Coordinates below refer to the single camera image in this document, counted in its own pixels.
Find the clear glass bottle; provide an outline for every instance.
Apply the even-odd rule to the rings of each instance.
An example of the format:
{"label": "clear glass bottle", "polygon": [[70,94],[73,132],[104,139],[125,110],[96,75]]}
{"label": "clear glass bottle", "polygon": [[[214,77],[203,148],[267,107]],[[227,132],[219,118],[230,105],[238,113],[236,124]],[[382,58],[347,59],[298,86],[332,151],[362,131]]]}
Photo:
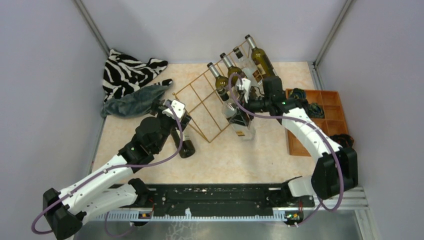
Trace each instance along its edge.
{"label": "clear glass bottle", "polygon": [[262,77],[266,78],[271,76],[277,76],[277,72],[275,71],[265,51],[256,46],[255,41],[250,35],[246,35],[244,38],[247,40],[247,43],[251,48],[251,58]]}
{"label": "clear glass bottle", "polygon": [[219,96],[224,102],[222,105],[222,114],[225,116],[232,129],[241,140],[252,140],[255,138],[255,128],[249,115],[241,111],[234,100],[230,98],[224,89],[217,90]]}
{"label": "clear glass bottle", "polygon": [[263,93],[264,88],[262,86],[262,77],[259,74],[258,69],[256,69],[253,61],[251,59],[243,56],[243,53],[240,51],[239,47],[236,46],[233,49],[233,51],[235,53],[235,56],[238,59],[238,63],[240,65],[241,70],[246,75],[246,78],[251,81],[250,85],[251,85],[252,89],[258,88]]}

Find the orange wooden tray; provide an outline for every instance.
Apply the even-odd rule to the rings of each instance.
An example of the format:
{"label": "orange wooden tray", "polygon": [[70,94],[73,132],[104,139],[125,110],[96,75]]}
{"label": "orange wooden tray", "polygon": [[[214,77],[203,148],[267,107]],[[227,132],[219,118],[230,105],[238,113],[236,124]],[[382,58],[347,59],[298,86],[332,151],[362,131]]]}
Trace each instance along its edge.
{"label": "orange wooden tray", "polygon": [[[285,90],[288,98],[291,89]],[[312,121],[322,129],[327,136],[335,134],[349,134],[346,124],[345,114],[343,113],[342,102],[337,91],[319,91],[305,90],[307,101],[317,103],[324,109],[325,118],[311,118]],[[294,156],[311,156],[302,143],[287,130],[288,153]]]}

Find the dark wine bottle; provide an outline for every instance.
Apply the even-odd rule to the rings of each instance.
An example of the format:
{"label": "dark wine bottle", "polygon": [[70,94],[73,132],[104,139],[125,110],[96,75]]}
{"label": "dark wine bottle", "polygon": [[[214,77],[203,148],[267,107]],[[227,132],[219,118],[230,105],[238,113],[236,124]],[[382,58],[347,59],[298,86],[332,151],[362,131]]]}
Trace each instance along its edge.
{"label": "dark wine bottle", "polygon": [[250,35],[247,35],[244,38],[247,40],[247,43],[251,48],[251,58],[262,77],[266,78],[271,76],[277,76],[277,72],[274,70],[274,67],[271,64],[271,61],[265,51],[256,46],[255,41]]}
{"label": "dark wine bottle", "polygon": [[[180,130],[177,127],[171,129],[171,136],[175,143],[175,147],[178,149],[178,146],[180,145]],[[195,152],[195,146],[193,145],[193,142],[190,139],[189,134],[187,133],[187,129],[185,129],[184,131],[182,131],[182,147],[179,151],[179,156],[182,159],[186,159],[195,154]]]}
{"label": "dark wine bottle", "polygon": [[[246,75],[245,73],[242,71],[242,69],[240,67],[234,66],[233,63],[230,61],[230,59],[228,58],[228,56],[223,52],[221,53],[221,55],[219,55],[222,59],[222,61],[224,62],[225,66],[228,68],[228,76],[230,77],[232,73],[237,73],[239,74],[242,78],[245,78]],[[231,79],[231,86],[235,86],[237,83],[237,79],[239,79],[237,76],[233,76]]]}
{"label": "dark wine bottle", "polygon": [[228,78],[222,76],[212,62],[209,62],[207,67],[215,78],[215,88],[217,90],[220,88],[225,88],[228,85]]}

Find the bottle cap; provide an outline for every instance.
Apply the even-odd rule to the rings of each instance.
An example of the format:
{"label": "bottle cap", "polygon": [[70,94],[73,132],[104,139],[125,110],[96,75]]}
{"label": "bottle cap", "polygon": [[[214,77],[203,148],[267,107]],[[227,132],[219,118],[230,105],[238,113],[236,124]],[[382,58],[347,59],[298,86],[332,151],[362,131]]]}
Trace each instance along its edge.
{"label": "bottle cap", "polygon": [[239,47],[238,47],[238,46],[236,46],[236,47],[233,49],[233,51],[234,51],[234,53],[235,53],[235,56],[236,56],[238,59],[240,59],[240,58],[242,58],[242,57],[243,57],[243,53],[240,51],[240,49],[239,49]]}
{"label": "bottle cap", "polygon": [[252,49],[256,48],[256,43],[253,40],[253,37],[251,37],[250,35],[246,35],[244,38],[247,40],[247,44],[249,44],[250,48]]}

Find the green wine bottle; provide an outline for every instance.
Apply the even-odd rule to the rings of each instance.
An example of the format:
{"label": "green wine bottle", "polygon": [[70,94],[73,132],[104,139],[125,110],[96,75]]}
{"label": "green wine bottle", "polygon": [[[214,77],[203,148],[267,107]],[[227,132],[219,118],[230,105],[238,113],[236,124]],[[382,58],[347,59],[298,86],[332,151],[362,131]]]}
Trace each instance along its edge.
{"label": "green wine bottle", "polygon": [[[221,53],[221,55],[219,55],[219,56],[221,57],[221,59],[224,62],[225,66],[228,68],[228,74],[227,74],[228,76],[227,77],[230,77],[230,75],[232,73],[237,73],[242,78],[246,78],[246,75],[242,71],[242,69],[240,67],[234,66],[233,63],[231,63],[230,59],[228,58],[228,56],[224,52]],[[234,87],[236,85],[237,79],[239,79],[238,76],[233,76],[232,77],[232,79],[231,79],[231,86]]]}
{"label": "green wine bottle", "polygon": [[271,64],[271,61],[265,51],[256,46],[255,41],[250,35],[246,35],[244,38],[247,40],[247,43],[251,48],[251,58],[262,77],[266,78],[271,76],[277,76],[277,72],[274,70],[274,67]]}
{"label": "green wine bottle", "polygon": [[228,85],[228,78],[225,76],[222,76],[217,68],[214,66],[212,62],[209,62],[207,64],[207,67],[209,68],[210,72],[212,73],[213,77],[215,78],[215,88],[216,90],[219,90],[220,88],[225,88]]}

